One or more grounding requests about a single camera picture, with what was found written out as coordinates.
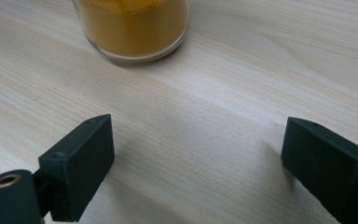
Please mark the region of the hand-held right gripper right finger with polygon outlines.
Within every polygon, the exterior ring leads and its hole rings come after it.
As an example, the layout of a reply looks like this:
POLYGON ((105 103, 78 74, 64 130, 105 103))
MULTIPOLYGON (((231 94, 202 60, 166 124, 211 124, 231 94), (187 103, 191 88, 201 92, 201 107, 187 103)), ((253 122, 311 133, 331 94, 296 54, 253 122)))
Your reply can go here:
POLYGON ((287 120, 282 164, 341 224, 358 224, 358 146, 305 119, 287 120))

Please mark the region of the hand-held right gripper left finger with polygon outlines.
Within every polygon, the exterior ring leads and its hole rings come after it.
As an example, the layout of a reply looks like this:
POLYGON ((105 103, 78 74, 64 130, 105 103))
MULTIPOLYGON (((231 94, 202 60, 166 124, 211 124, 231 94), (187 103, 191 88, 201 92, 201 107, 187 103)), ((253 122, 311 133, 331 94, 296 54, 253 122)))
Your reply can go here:
POLYGON ((40 215, 78 222, 114 159, 111 116, 79 124, 38 158, 34 183, 40 215))

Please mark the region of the spice jar with tan powder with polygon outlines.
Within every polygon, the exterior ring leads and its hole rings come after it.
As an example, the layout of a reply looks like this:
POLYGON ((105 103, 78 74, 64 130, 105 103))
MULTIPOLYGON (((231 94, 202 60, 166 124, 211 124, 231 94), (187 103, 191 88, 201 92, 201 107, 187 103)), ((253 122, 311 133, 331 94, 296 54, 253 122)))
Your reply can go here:
POLYGON ((83 33, 104 56, 123 63, 162 58, 184 41, 188 0, 72 0, 83 33))

